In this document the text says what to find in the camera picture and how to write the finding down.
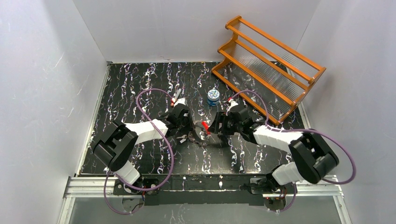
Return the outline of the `red handled spiked keyring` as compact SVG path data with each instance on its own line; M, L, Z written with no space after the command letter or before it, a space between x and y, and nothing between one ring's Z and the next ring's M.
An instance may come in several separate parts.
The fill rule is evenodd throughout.
M190 141L199 146L204 146L208 143L209 135L211 134L208 129L209 126L205 121L196 120L193 122L193 127L190 131L176 137L176 139L178 139L180 144Z

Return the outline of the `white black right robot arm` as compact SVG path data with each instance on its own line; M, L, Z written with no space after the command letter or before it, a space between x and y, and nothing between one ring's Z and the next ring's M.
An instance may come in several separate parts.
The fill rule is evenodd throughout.
M316 184L339 164L337 155L319 134L272 130L263 122L253 121L247 108L240 105L229 112L218 112L207 131L222 135L239 133L248 142L291 154L291 163L280 165L267 174L271 187L303 180Z

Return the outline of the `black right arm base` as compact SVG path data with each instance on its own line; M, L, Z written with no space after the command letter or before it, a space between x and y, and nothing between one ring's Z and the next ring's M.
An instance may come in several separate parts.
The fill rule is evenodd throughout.
M264 206L268 210L280 211L286 207L286 186L279 185L271 178L250 178L248 183L245 183L240 187L240 189L242 188L253 195L269 195L264 196Z

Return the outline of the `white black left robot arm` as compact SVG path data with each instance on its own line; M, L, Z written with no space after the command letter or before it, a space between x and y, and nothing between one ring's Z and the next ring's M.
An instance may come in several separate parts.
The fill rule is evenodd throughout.
M123 123L114 120L93 140L92 152L125 185L139 190L134 183L140 178L140 173L129 161L134 146L156 139L167 141L178 134L187 135L193 128L189 107L177 104L172 111L152 121Z

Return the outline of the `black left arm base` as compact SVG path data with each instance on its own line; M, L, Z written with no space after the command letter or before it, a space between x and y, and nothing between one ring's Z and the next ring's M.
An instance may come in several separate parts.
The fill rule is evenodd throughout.
M154 178L140 178L137 182L133 184L136 188L142 189L149 189L156 187L160 181ZM151 191L141 191L136 190L134 188L129 187L128 185L124 184L119 179L115 180L113 194L117 196L131 196L131 195L157 195L159 189L151 190Z

